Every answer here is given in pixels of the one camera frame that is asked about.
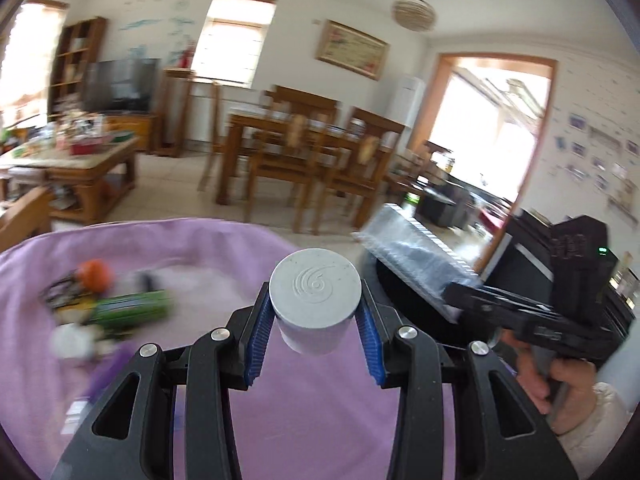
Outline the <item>person's right hand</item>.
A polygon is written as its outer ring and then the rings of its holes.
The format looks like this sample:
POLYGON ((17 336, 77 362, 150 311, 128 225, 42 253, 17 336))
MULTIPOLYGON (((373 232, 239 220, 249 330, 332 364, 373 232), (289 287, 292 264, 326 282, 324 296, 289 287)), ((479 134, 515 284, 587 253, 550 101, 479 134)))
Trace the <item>person's right hand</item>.
POLYGON ((588 361, 553 359, 541 373, 533 348, 504 330, 501 340, 516 352, 516 380, 553 432, 560 436, 585 422, 597 407, 596 368, 588 361))

